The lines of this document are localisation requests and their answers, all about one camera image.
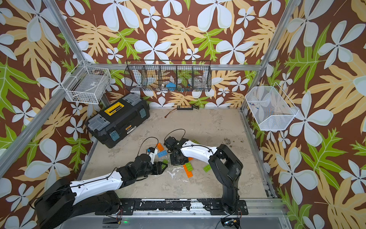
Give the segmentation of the orange lego brick long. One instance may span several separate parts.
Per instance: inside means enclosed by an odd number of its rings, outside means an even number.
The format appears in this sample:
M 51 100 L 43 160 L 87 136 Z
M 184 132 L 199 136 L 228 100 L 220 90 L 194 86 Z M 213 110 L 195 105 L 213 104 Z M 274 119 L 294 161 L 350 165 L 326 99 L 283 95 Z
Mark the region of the orange lego brick long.
M 186 175 L 187 175 L 188 178 L 193 177 L 192 171 L 191 172 L 187 171 L 187 168 L 185 167 L 185 165 L 184 165 L 184 170 L 185 170 L 185 173 L 186 173 Z

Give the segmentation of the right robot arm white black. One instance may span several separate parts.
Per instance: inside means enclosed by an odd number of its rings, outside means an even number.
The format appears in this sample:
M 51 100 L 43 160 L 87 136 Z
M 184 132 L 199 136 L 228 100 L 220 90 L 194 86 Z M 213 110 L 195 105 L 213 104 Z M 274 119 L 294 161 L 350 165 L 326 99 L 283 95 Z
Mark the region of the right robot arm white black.
M 164 146 L 170 153 L 171 164 L 174 166 L 188 163 L 190 157 L 206 162 L 223 185 L 221 208 L 218 210 L 228 214 L 236 212 L 243 164 L 228 146 L 221 144 L 218 147 L 208 147 L 186 138 L 176 140 L 171 136 L 164 141 Z

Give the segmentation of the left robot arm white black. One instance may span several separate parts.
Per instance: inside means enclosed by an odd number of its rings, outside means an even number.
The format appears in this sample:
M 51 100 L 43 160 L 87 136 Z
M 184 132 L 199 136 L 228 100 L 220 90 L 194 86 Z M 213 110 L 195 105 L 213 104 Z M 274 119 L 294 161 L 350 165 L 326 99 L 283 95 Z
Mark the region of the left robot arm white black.
M 142 154 L 107 175 L 72 182 L 63 178 L 35 201 L 38 225 L 41 229 L 55 229 L 70 218 L 88 213 L 119 214 L 123 205 L 116 190 L 149 175 L 160 175 L 167 167 L 167 163 L 152 162 L 149 155 Z

